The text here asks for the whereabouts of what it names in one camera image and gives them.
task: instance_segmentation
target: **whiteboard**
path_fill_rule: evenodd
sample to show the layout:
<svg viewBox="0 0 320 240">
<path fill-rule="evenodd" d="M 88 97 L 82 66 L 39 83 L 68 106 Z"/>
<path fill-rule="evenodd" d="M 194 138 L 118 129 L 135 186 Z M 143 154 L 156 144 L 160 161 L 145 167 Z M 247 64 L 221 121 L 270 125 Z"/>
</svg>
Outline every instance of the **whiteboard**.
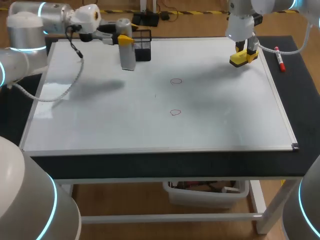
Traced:
<svg viewBox="0 0 320 240">
<path fill-rule="evenodd" d="M 60 102 L 33 103 L 20 144 L 31 156 L 292 151 L 297 142 L 263 53 L 235 68 L 226 37 L 153 39 L 151 61 L 125 71 L 118 46 L 74 44 L 83 73 Z M 79 69 L 59 40 L 37 95 L 60 95 Z"/>
</svg>

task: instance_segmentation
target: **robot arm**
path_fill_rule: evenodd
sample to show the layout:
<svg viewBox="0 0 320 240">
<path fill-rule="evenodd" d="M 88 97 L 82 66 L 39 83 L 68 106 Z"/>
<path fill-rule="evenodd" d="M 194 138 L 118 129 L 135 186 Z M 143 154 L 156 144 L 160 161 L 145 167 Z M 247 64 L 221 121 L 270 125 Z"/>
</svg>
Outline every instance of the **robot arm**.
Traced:
<svg viewBox="0 0 320 240">
<path fill-rule="evenodd" d="M 262 22 L 262 15 L 283 10 L 299 10 L 309 24 L 305 33 L 303 46 L 292 52 L 280 52 L 284 55 L 297 54 L 307 45 L 312 25 L 320 27 L 320 1 L 319 0 L 229 0 L 229 22 L 226 36 L 235 41 L 237 53 L 230 57 L 230 63 L 235 67 L 250 63 L 258 57 L 258 47 L 271 53 L 276 51 L 259 44 L 254 34 L 254 26 Z M 243 50 L 245 40 L 247 49 Z"/>
<path fill-rule="evenodd" d="M 0 87 L 45 71 L 45 35 L 67 34 L 70 29 L 78 33 L 83 42 L 100 39 L 104 44 L 119 45 L 122 69 L 135 69 L 132 31 L 137 27 L 125 18 L 116 22 L 103 21 L 95 4 L 73 10 L 62 3 L 16 1 L 10 6 L 8 15 L 11 47 L 0 49 Z"/>
</svg>

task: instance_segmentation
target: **plastic storage bin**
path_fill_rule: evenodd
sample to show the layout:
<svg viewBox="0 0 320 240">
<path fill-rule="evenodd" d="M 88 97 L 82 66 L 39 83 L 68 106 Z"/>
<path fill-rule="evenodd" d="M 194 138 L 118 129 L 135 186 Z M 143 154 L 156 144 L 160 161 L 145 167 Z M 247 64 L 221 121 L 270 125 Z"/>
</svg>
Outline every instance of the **plastic storage bin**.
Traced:
<svg viewBox="0 0 320 240">
<path fill-rule="evenodd" d="M 163 182 L 163 188 L 169 194 L 169 200 L 172 204 L 229 209 L 238 200 L 244 199 L 249 193 L 249 181 L 236 181 L 235 187 L 240 189 L 240 193 L 222 193 L 222 192 L 206 192 L 192 191 L 169 186 L 171 182 Z"/>
</svg>

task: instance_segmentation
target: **floor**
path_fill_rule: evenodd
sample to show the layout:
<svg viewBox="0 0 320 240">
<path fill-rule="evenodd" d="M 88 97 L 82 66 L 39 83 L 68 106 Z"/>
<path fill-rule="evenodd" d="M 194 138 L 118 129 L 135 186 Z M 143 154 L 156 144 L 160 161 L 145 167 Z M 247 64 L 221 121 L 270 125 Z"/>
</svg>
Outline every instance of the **floor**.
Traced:
<svg viewBox="0 0 320 240">
<path fill-rule="evenodd" d="M 163 5 L 174 6 L 180 11 L 213 11 L 225 8 L 223 0 L 158 0 Z M 79 0 L 61 1 L 72 7 L 81 6 Z M 103 10 L 138 10 L 139 0 L 99 0 Z M 0 8 L 8 4 L 0 2 Z M 1 29 L 5 30 L 7 12 L 0 11 Z M 132 14 L 103 14 L 106 20 L 120 17 L 131 19 Z M 225 14 L 179 15 L 174 22 L 160 21 L 158 27 L 150 28 L 153 37 L 212 37 L 224 36 L 227 27 Z M 273 13 L 264 16 L 263 24 L 256 27 L 258 36 L 291 35 L 297 46 L 304 40 L 307 21 L 297 13 Z M 0 47 L 8 47 L 6 32 L 0 37 Z M 310 39 L 302 56 L 314 84 L 320 90 L 320 33 L 311 30 Z M 280 180 L 261 181 L 267 204 L 272 200 Z M 88 215 L 128 215 L 128 214 L 168 214 L 168 213 L 214 213 L 206 208 L 174 206 L 169 203 L 161 183 L 88 184 L 75 187 L 73 197 L 83 216 Z M 238 202 L 230 211 L 233 213 L 251 210 L 250 199 Z M 284 240 L 280 221 L 266 236 L 259 236 L 251 222 L 188 222 L 188 223 L 135 223 L 83 225 L 80 240 Z"/>
</svg>

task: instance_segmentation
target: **table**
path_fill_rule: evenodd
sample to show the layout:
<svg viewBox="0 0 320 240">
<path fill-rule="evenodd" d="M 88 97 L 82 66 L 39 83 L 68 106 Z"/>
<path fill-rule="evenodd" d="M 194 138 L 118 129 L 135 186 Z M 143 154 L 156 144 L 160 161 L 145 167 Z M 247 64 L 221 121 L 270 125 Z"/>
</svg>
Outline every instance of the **table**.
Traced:
<svg viewBox="0 0 320 240">
<path fill-rule="evenodd" d="M 47 45 L 54 38 L 47 38 Z M 290 36 L 260 37 L 262 45 L 282 51 L 296 49 Z M 83 223 L 258 221 L 257 230 L 266 234 L 281 216 L 292 187 L 320 153 L 320 98 L 300 55 L 283 56 L 286 73 L 280 73 L 272 54 L 265 53 L 277 91 L 289 118 L 299 151 L 293 152 L 202 152 L 162 154 L 112 154 L 46 156 L 33 159 L 59 184 L 163 182 L 184 180 L 250 180 L 255 213 L 170 214 L 138 216 L 88 216 Z M 27 77 L 21 85 L 35 94 L 40 76 Z M 16 89 L 0 93 L 0 136 L 19 144 L 32 101 Z M 288 179 L 266 208 L 258 179 Z"/>
</svg>

